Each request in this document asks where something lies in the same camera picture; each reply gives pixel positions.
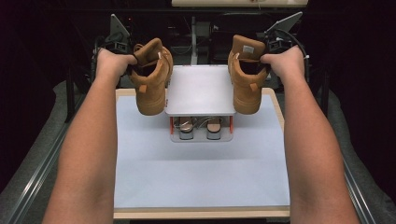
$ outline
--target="hand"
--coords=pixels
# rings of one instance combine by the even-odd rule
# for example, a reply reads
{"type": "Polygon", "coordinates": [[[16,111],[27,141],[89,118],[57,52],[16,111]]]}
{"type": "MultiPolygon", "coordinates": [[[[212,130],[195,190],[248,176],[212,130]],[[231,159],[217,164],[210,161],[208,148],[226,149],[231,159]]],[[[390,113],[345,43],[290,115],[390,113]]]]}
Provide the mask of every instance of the hand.
{"type": "Polygon", "coordinates": [[[137,64],[133,55],[114,54],[107,49],[99,49],[95,81],[110,79],[117,85],[128,64],[137,64]]]}
{"type": "Polygon", "coordinates": [[[297,46],[280,54],[264,54],[260,57],[260,61],[271,64],[273,71],[282,82],[295,78],[304,79],[303,53],[297,46]]]}

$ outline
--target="forearm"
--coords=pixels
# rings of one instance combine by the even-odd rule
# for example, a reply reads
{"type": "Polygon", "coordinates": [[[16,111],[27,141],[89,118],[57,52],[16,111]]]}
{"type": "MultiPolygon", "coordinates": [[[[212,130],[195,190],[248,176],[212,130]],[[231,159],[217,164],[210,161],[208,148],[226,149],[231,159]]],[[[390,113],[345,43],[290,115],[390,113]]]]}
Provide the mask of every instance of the forearm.
{"type": "Polygon", "coordinates": [[[297,203],[292,206],[297,211],[291,212],[300,213],[300,209],[311,212],[305,221],[318,217],[327,221],[332,217],[354,220],[353,216],[341,217],[354,211],[332,127],[303,78],[285,82],[285,149],[291,202],[297,203]],[[329,210],[318,213],[318,207],[329,210]]]}
{"type": "Polygon", "coordinates": [[[107,214],[111,222],[117,159],[115,86],[97,79],[64,139],[47,220],[107,214]]]}

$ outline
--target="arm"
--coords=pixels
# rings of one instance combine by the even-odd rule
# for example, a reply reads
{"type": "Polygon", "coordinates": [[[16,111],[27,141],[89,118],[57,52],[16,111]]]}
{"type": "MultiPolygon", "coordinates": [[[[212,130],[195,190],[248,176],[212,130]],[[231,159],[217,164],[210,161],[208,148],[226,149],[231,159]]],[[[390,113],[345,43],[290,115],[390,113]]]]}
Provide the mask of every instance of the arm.
{"type": "Polygon", "coordinates": [[[266,54],[285,87],[285,153],[291,223],[359,223],[332,127],[304,80],[301,51],[266,54]]]}
{"type": "Polygon", "coordinates": [[[44,223],[112,223],[117,159],[115,87],[132,55],[101,49],[96,80],[61,149],[44,223]]]}

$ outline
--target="tan boot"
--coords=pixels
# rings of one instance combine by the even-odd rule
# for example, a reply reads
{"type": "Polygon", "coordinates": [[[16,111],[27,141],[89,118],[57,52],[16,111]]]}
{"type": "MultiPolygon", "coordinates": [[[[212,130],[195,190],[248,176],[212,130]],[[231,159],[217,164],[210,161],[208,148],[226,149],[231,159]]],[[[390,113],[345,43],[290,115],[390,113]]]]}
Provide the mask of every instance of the tan boot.
{"type": "Polygon", "coordinates": [[[136,45],[137,66],[130,75],[136,89],[136,103],[143,115],[157,115],[165,107],[165,85],[173,71],[173,58],[159,38],[136,45]]]}
{"type": "Polygon", "coordinates": [[[258,71],[265,44],[235,35],[228,58],[228,70],[233,83],[233,107],[241,114],[256,113],[262,102],[262,86],[268,73],[258,71]]]}

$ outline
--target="pair of shoes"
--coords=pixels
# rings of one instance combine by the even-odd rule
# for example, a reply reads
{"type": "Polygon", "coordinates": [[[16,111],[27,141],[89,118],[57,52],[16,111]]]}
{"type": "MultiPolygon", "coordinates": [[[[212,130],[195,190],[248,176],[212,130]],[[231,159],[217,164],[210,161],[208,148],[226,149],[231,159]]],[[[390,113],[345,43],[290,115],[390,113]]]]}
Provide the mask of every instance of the pair of shoes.
{"type": "Polygon", "coordinates": [[[174,126],[175,128],[180,130],[180,140],[191,140],[194,137],[192,133],[193,128],[196,126],[198,126],[198,128],[201,128],[204,124],[206,124],[207,128],[207,139],[219,140],[221,138],[221,118],[219,117],[203,117],[200,119],[192,119],[191,117],[180,117],[177,123],[174,124],[174,126]]]}
{"type": "Polygon", "coordinates": [[[131,81],[136,89],[136,104],[139,112],[151,116],[163,112],[165,107],[165,86],[173,71],[173,58],[163,46],[161,39],[154,38],[147,45],[136,45],[131,81]]]}
{"type": "Polygon", "coordinates": [[[241,114],[256,113],[262,102],[262,86],[269,71],[260,66],[265,50],[261,41],[241,35],[233,37],[228,57],[228,71],[233,83],[233,107],[241,114]]]}

